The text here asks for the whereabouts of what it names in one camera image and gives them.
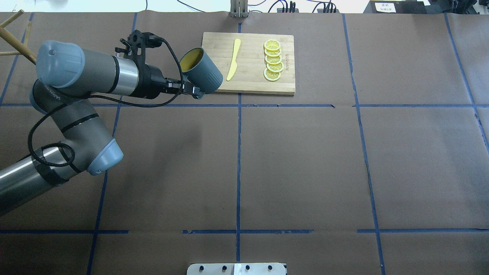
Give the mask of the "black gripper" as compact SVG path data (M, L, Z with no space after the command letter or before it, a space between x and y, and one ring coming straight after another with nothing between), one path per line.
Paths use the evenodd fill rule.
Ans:
M164 78L159 68L147 64L138 67L138 74L136 98L155 99L162 93L194 95L194 85L187 78Z

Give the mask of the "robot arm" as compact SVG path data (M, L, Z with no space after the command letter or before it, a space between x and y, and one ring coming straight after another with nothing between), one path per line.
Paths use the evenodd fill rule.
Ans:
M184 76L176 55L178 79L164 77L159 68L146 63L146 49L168 45L166 40L135 32L120 41L124 48L116 48L115 55L54 40L42 44L30 102L43 116L28 133L28 155L1 171L2 215L80 173L96 176L122 160L120 146L90 99L122 104L111 96L155 99L160 94L172 95L160 104L128 103L156 108L181 94L202 98L202 89Z

